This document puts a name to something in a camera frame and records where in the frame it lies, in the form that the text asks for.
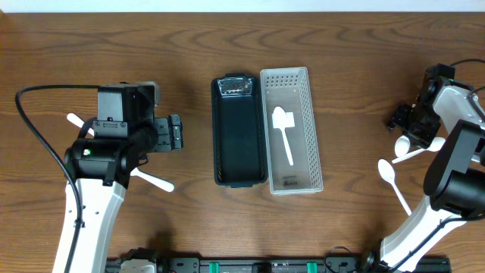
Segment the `white plastic spoon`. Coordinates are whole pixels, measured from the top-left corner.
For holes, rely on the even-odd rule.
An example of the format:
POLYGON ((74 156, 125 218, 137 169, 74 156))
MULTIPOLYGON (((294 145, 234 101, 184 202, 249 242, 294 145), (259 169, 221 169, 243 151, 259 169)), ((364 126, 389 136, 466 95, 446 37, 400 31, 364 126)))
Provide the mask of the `white plastic spoon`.
POLYGON ((411 209, 408 203, 405 201, 404 196, 402 195, 401 191, 396 185, 396 173, 394 171, 393 166, 385 159, 379 159, 377 162, 377 168, 379 174, 383 180, 385 180, 388 184, 391 185, 393 188, 399 202, 401 203, 402 207, 404 208, 407 215, 411 214, 411 209))
POLYGON ((407 154, 410 149, 410 145, 411 145, 410 139, 405 135, 401 135, 396 140, 395 146, 394 146, 394 152, 396 157, 401 157, 407 154))
POLYGON ((293 155, 291 153, 291 148, 289 146, 289 141, 287 139, 287 135, 286 135, 286 129, 287 128, 290 128, 290 127, 286 127, 286 112, 284 111, 284 109, 280 106, 277 106, 274 108, 274 111, 273 113, 274 114, 274 117, 275 117, 275 121, 278 125, 278 129, 280 130, 281 134, 282 134, 282 138, 283 138, 283 145, 284 145, 284 149, 285 149, 285 152, 286 152, 286 157, 287 157, 287 160, 289 162, 289 165, 290 166, 293 166, 294 163, 293 163, 293 155))
POLYGON ((425 151, 438 152, 443 147, 445 141, 446 140, 442 137, 435 137, 428 148, 426 148, 426 149, 423 149, 423 148, 416 149, 415 151, 409 152, 409 153, 407 153, 403 156, 400 156, 398 158, 393 159, 392 163, 396 164, 396 163, 399 163, 399 162, 403 162, 403 161, 405 161, 409 158, 412 158, 412 157, 414 157, 414 156, 416 156, 416 155, 418 155, 422 152, 425 152, 425 151))

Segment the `clear perforated plastic basket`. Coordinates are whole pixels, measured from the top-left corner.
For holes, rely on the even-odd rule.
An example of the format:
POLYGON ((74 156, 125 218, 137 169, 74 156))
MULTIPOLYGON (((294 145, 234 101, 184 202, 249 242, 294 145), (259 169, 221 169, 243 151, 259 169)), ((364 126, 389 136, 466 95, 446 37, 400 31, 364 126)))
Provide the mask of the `clear perforated plastic basket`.
POLYGON ((307 68, 263 69, 260 80, 271 193, 321 192, 324 184, 307 68), (287 160, 280 130, 273 128, 271 115, 277 106, 294 116, 295 127, 286 129, 293 166, 287 160))

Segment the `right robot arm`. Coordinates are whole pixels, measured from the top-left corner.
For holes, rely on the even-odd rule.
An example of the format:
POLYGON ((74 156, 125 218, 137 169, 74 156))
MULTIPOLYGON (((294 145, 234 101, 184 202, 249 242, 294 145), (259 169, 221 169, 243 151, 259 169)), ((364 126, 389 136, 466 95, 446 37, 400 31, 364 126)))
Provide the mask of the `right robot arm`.
POLYGON ((424 178, 424 198, 405 222, 381 240, 361 264, 362 271, 413 272, 421 258, 455 228, 484 218, 484 109, 477 89, 455 80, 454 64, 436 64, 424 75, 415 104, 400 105, 389 129, 422 150, 432 146, 438 130, 448 136, 424 178))

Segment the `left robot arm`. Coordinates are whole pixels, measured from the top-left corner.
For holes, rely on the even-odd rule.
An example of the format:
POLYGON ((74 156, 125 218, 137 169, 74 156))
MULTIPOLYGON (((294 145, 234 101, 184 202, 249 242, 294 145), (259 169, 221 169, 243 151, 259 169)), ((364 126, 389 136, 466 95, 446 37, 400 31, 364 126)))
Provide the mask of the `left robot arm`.
POLYGON ((179 115, 155 117, 161 101, 154 82, 98 88, 96 117, 83 123, 65 163, 74 176, 67 186, 64 224, 53 270, 102 272, 114 223, 132 176, 167 192, 175 186, 140 171, 150 152, 182 149, 179 115))

